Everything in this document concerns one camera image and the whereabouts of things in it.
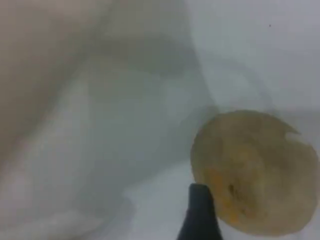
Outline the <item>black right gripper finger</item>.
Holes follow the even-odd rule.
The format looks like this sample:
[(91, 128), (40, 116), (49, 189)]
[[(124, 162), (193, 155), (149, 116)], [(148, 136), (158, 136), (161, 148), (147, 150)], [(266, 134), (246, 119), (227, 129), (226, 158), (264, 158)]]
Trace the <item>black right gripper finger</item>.
[(178, 240), (222, 240), (214, 200), (206, 185), (189, 186), (188, 207)]

